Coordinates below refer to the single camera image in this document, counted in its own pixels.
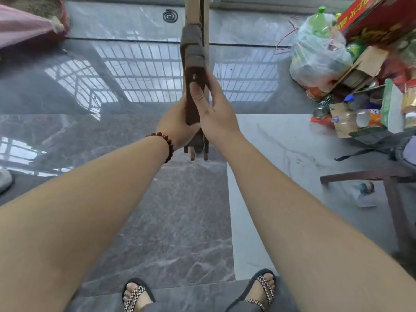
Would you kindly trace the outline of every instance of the bag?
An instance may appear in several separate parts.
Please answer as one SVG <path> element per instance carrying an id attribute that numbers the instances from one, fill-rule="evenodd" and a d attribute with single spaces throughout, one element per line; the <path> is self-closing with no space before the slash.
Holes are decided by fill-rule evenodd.
<path id="1" fill-rule="evenodd" d="M 335 19 L 324 14 L 327 26 Z M 310 17 L 299 28 L 297 43 L 292 51 L 291 77 L 303 87 L 331 87 L 351 66 L 351 55 L 346 51 L 346 40 L 337 29 L 331 38 L 321 38 L 312 33 Z"/>
<path id="2" fill-rule="evenodd" d="M 61 33 L 64 25 L 57 17 L 45 19 L 0 4 L 0 48 L 49 33 Z"/>

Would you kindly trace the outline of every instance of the checkered sandal strap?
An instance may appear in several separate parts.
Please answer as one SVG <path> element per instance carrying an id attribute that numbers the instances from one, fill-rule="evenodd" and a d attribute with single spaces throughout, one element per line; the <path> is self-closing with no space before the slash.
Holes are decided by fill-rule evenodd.
<path id="1" fill-rule="evenodd" d="M 132 295 L 130 296 L 130 299 L 124 304 L 124 312 L 133 312 L 134 307 L 136 306 L 136 302 L 138 300 L 138 297 L 145 292 L 146 289 L 142 286 L 137 286 L 136 289 L 133 290 Z"/>
<path id="2" fill-rule="evenodd" d="M 257 277 L 257 280 L 261 283 L 263 290 L 266 293 L 268 304 L 271 305 L 273 302 L 273 298 L 275 297 L 274 290 L 272 289 L 272 287 L 270 287 L 270 284 L 268 283 L 266 278 L 264 278 L 264 276 Z"/>
<path id="3" fill-rule="evenodd" d="M 264 308 L 264 305 L 260 301 L 258 301 L 258 300 L 255 300 L 255 299 L 247 299 L 247 300 L 244 300 L 244 301 L 247 301 L 247 302 L 250 302 L 250 303 L 254 303 L 254 304 L 258 305 L 263 312 L 266 311 L 266 309 Z"/>

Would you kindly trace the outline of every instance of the marble floor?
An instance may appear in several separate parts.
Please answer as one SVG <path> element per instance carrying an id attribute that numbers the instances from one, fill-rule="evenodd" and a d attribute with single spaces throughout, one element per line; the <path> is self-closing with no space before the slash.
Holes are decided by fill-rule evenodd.
<path id="1" fill-rule="evenodd" d="M 15 183 L 0 195 L 0 205 L 141 139 L 182 94 L 177 43 L 182 17 L 165 23 L 161 6 L 67 4 L 73 29 L 60 47 L 34 53 L 16 46 L 1 52 L 0 167 L 11 170 Z M 119 19 L 102 19 L 100 14 L 112 9 Z M 183 16 L 183 9 L 177 10 Z M 333 160 L 359 147 L 309 123 L 314 104 L 289 76 L 291 53 L 274 49 L 280 35 L 290 31 L 288 15 L 219 10 L 211 15 L 217 20 L 210 27 L 216 43 L 210 46 L 210 68 L 244 135 L 329 208 L 386 251 L 394 250 L 385 206 L 363 212 L 347 195 L 334 199 L 339 195 L 331 189 L 307 181 L 386 160 L 381 154 Z M 247 28 L 236 28 L 242 24 Z M 256 32 L 260 25 L 269 32 Z M 286 41 L 291 45 L 294 38 Z M 343 186 L 334 188 L 345 191 Z M 146 279 L 156 298 L 173 310 L 223 311 L 259 267 L 273 268 L 247 215 L 232 172 L 216 149 L 211 148 L 207 162 L 200 157 L 190 162 L 178 151 L 67 311 L 122 311 L 119 292 L 132 276 Z M 243 226 L 249 228 L 245 236 L 239 234 Z M 247 252 L 252 247 L 257 258 Z M 297 311 L 282 281 L 271 311 Z"/>

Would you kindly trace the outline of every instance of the forearm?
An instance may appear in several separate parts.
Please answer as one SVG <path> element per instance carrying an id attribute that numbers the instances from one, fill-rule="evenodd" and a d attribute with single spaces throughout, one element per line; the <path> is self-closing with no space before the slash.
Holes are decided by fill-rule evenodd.
<path id="1" fill-rule="evenodd" d="M 413 309 L 416 283 L 373 242 L 244 138 L 221 151 L 273 264 L 302 311 Z"/>
<path id="2" fill-rule="evenodd" d="M 43 278 L 35 290 L 28 291 L 44 294 L 46 289 L 39 288 L 46 287 L 50 273 L 57 273 L 65 279 L 62 287 L 69 293 L 64 295 L 70 298 L 70 289 L 75 291 L 120 230 L 168 155 L 163 138 L 148 137 L 4 205 L 0 209 L 0 293 L 18 287 L 12 285 L 18 269 L 25 280 Z"/>

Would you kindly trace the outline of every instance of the foot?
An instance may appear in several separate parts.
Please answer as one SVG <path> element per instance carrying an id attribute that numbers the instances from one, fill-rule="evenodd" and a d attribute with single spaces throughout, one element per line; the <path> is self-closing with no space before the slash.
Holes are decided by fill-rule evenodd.
<path id="1" fill-rule="evenodd" d="M 126 303 L 128 299 L 130 299 L 132 292 L 134 289 L 137 288 L 137 284 L 135 283 L 128 283 L 126 286 L 126 291 L 124 292 L 123 301 Z M 134 312 L 140 312 L 146 305 L 153 303 L 153 301 L 150 299 L 149 295 L 147 294 L 147 291 L 144 291 L 139 297 L 136 302 L 136 306 L 134 307 Z"/>
<path id="2" fill-rule="evenodd" d="M 264 274 L 263 276 L 264 276 L 264 278 L 266 278 L 270 287 L 274 291 L 275 281 L 273 279 L 273 275 L 272 274 Z M 253 286 L 251 287 L 250 292 L 247 294 L 247 297 L 245 298 L 245 300 L 248 300 L 248 299 L 254 299 L 254 300 L 260 301 L 266 309 L 269 306 L 269 304 L 267 302 L 266 293 L 264 292 L 263 286 L 261 285 L 261 283 L 258 280 L 256 280 L 253 283 Z"/>

